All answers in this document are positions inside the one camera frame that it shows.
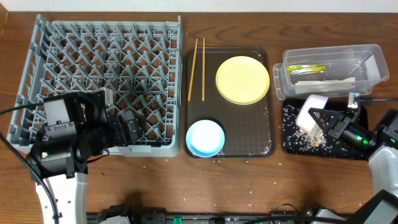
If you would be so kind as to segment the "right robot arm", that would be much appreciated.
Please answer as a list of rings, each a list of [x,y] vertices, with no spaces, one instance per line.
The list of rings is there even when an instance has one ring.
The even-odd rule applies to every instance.
[[[373,198],[348,220],[353,223],[397,223],[397,110],[389,109],[369,131],[338,111],[310,108],[323,132],[368,156]]]

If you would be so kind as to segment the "wooden chopstick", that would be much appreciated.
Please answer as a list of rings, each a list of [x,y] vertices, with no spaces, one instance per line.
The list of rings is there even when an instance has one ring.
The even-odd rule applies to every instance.
[[[205,38],[202,43],[202,83],[201,83],[201,100],[205,101]]]
[[[188,89],[188,101],[190,101],[191,97],[192,97],[193,78],[194,78],[194,74],[195,74],[195,64],[196,64],[196,57],[197,57],[197,47],[198,47],[198,38],[196,38],[195,48],[194,48],[194,52],[193,52],[192,69],[191,69],[191,74],[190,74],[190,84],[189,84],[189,89]]]

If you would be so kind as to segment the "white napkin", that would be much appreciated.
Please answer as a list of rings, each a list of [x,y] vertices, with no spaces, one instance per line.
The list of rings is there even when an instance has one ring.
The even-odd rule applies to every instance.
[[[344,80],[298,81],[295,84],[295,92],[296,94],[302,94],[350,90],[354,86],[355,81],[355,77],[345,78]]]

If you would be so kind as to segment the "green orange snack wrapper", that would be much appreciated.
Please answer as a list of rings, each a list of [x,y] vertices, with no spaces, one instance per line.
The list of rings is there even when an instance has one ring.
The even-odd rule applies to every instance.
[[[289,73],[291,75],[304,75],[310,73],[323,73],[327,72],[326,66],[321,65],[291,65]]]

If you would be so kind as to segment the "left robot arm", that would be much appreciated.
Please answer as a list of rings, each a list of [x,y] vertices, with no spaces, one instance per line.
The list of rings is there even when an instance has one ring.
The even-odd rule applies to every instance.
[[[86,223],[88,164],[143,136],[144,116],[131,110],[110,114],[112,91],[74,92],[44,99],[47,122],[27,161],[45,223]]]

